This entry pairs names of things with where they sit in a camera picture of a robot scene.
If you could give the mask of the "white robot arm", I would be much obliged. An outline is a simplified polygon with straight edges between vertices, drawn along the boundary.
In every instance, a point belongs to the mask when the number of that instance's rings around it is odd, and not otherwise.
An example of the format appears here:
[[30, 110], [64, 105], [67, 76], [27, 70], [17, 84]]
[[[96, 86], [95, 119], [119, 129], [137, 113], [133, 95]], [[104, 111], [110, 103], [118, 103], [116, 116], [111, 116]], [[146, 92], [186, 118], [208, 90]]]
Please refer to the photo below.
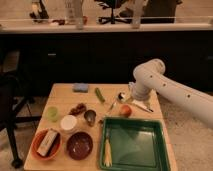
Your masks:
[[150, 91], [155, 90], [213, 129], [213, 96], [173, 81], [165, 77], [164, 72], [165, 64], [160, 59], [136, 66], [131, 96], [138, 101], [148, 100]]

